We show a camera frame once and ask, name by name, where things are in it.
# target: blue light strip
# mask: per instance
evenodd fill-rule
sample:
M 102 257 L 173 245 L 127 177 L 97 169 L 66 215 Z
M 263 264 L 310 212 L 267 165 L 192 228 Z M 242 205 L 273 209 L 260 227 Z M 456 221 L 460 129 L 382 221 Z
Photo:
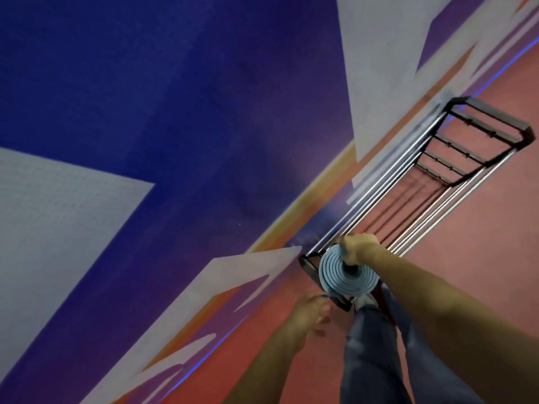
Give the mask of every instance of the blue light strip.
M 492 82 L 494 82 L 494 80 L 496 80 L 498 77 L 500 77 L 501 74 L 503 74 L 507 68 L 509 68 L 511 65 L 513 65 L 522 55 L 524 55 L 525 53 L 527 53 L 536 43 L 539 42 L 539 36 L 534 39 L 533 41 L 531 41 L 527 46 L 525 46 L 521 52 L 519 52 L 518 54 L 515 55 L 515 57 L 513 57 L 513 59 L 511 59 L 508 63 L 506 63 L 502 69 L 500 69 L 492 78 L 490 78 L 481 88 L 479 88 L 479 90 L 474 93 L 472 96 L 473 97 L 476 97 L 478 94 L 480 94 L 481 92 L 483 92 Z M 440 131 L 446 127 L 450 121 L 452 121 L 453 119 L 455 119 L 454 116 L 450 116 L 449 119 L 444 122 L 444 124 L 441 126 L 440 129 L 438 129 L 438 133 L 440 133 Z
M 219 343 L 217 343 L 215 346 L 213 346 L 213 348 L 210 350 L 210 352 L 207 353 L 207 354 L 204 356 L 204 358 L 203 358 L 202 360 L 200 360 L 200 361 L 198 362 L 198 364 L 197 364 L 195 367 L 193 367 L 191 370 L 189 370 L 189 373 L 185 374 L 185 377 L 184 377 L 183 379 L 179 380 L 179 382 L 178 382 L 174 387 L 172 387 L 172 388 L 168 391 L 168 393 L 165 394 L 164 397 L 163 397 L 161 400 L 159 400 L 159 402 L 165 400 L 165 398 L 166 398 L 169 394 L 171 394 L 172 391 L 173 391 L 174 389 L 176 389 L 176 387 L 178 387 L 181 383 L 183 383 L 183 382 L 185 381 L 185 379 L 186 379 L 187 377 L 189 377 L 189 376 L 192 374 L 193 371 L 197 370 L 198 367 L 199 367 L 202 363 L 204 363 L 204 361 L 210 356 L 210 354 L 212 354 L 213 352 L 215 352 L 215 349 L 216 349 L 217 347 L 221 346 L 221 343 L 224 342 L 225 339 L 226 339 L 228 336 L 230 336 L 230 334 L 231 334 L 234 330 L 236 330 L 237 327 L 238 327 L 240 324 L 242 324 L 243 321 L 244 321 L 245 319 L 247 319 L 247 316 L 245 316 L 242 320 L 240 320 L 239 323 L 238 323 L 236 326 L 234 326 L 234 328 L 233 328 L 230 332 L 228 332 L 228 333 L 226 334 L 225 337 L 223 337 L 221 340 L 219 340 Z

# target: leg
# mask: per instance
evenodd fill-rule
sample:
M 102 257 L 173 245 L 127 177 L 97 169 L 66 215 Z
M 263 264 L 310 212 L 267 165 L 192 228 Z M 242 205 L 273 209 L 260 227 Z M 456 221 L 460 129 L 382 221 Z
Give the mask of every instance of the leg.
M 411 403 L 402 382 L 397 332 L 374 306 L 356 312 L 344 349 L 341 404 Z
M 480 404 L 483 401 L 432 352 L 385 284 L 384 298 L 401 330 L 410 384 L 417 404 Z

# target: jeans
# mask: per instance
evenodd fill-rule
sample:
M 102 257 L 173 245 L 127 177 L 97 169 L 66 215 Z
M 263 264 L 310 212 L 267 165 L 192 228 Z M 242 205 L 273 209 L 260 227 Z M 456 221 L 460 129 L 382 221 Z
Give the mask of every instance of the jeans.
M 382 292 L 403 337 L 416 404 L 482 403 L 474 391 L 435 356 L 385 285 Z M 402 381 L 397 330 L 372 305 L 356 312 L 347 336 L 340 402 L 411 402 Z

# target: floor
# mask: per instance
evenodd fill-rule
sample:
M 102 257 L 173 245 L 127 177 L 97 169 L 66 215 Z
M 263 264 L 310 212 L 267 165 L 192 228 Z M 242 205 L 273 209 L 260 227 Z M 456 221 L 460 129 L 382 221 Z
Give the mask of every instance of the floor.
M 539 46 L 535 46 L 479 96 L 492 106 L 528 121 L 537 132 L 538 62 Z M 444 133 L 452 137 L 467 133 L 456 122 L 446 129 Z M 475 142 L 480 147 L 485 141 Z M 539 337 L 538 169 L 539 143 L 535 142 L 513 156 L 406 258 L 469 292 Z M 438 188 L 430 178 L 411 173 L 359 229 L 376 232 L 387 244 L 397 234 L 392 232 L 396 223 L 390 222 L 389 217 L 393 215 L 395 221 L 397 216 L 418 212 L 416 206 L 428 204 L 430 195 Z M 294 301 L 314 290 L 315 285 L 297 267 L 290 279 L 164 402 L 221 402 L 271 332 L 285 319 Z M 294 360 L 282 396 L 283 404 L 338 402 L 343 348 L 352 316 L 338 310 L 333 316 L 327 337 L 308 341 Z

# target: sneaker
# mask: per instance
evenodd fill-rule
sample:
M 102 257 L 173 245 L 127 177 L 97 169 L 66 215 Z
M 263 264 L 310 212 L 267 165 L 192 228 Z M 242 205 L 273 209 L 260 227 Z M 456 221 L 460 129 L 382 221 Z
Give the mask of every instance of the sneaker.
M 374 296 L 370 293 L 365 293 L 364 295 L 357 296 L 352 301 L 352 304 L 354 305 L 355 310 L 360 310 L 362 307 L 366 305 L 371 305 L 374 307 L 378 307 L 378 302 L 376 299 L 374 299 Z

